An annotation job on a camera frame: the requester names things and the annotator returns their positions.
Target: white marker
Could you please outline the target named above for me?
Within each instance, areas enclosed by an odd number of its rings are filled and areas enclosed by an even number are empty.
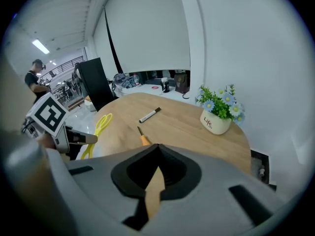
[[[146,119],[149,119],[152,115],[154,115],[155,113],[157,113],[158,111],[160,111],[161,108],[157,108],[155,110],[153,110],[151,113],[149,113],[148,115],[144,116],[143,118],[141,118],[139,120],[140,123],[143,123]]]

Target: wooden table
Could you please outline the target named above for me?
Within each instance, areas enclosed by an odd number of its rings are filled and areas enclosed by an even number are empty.
[[[139,123],[139,119],[157,107],[161,111],[144,123]],[[142,146],[137,128],[140,126],[153,144],[172,145],[218,157],[250,174],[251,150],[243,131],[232,122],[226,133],[213,135],[199,120],[202,111],[201,107],[160,96],[147,93],[129,94],[107,104],[96,114],[95,123],[103,115],[113,114],[111,123],[99,136],[98,143],[101,144],[103,155],[138,148]],[[149,217],[158,210],[159,192],[163,189],[163,177],[161,171],[157,170],[146,189]]]

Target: white flower pot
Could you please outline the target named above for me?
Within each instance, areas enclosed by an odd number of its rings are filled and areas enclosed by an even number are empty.
[[[203,110],[200,116],[200,121],[211,133],[221,135],[228,130],[232,120],[230,118],[221,119],[216,115]]]

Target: green leaves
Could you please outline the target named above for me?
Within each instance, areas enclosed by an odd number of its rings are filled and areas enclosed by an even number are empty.
[[[234,85],[229,85],[229,87],[230,87],[230,93],[234,95]],[[230,111],[229,111],[229,106],[226,105],[222,101],[222,99],[216,95],[215,92],[211,92],[209,88],[206,88],[203,86],[200,87],[200,90],[202,91],[202,95],[200,99],[197,100],[197,102],[204,103],[208,100],[212,100],[215,104],[213,110],[211,111],[213,114],[220,117],[221,119],[226,119],[226,118],[233,119],[233,116],[230,114]]]

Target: fluorescent light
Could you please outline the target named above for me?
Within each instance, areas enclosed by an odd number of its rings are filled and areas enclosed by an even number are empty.
[[[39,50],[41,50],[44,54],[48,54],[49,51],[47,48],[37,39],[32,42],[34,46],[36,46]]]

